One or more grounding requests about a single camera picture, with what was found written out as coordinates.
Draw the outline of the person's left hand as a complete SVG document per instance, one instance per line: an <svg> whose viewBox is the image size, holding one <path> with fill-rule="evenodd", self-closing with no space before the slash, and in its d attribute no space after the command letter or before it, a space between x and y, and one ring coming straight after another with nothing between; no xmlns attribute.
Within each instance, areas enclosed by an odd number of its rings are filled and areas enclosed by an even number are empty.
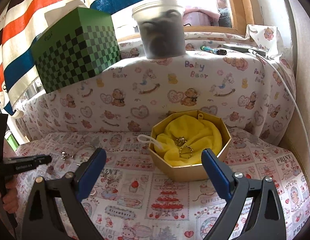
<svg viewBox="0 0 310 240"><path fill-rule="evenodd" d="M10 181L6 183L7 194L1 196L3 202L3 209L8 213L16 213L19 207L18 203L18 191L16 189L17 180L16 177L13 177Z"/></svg>

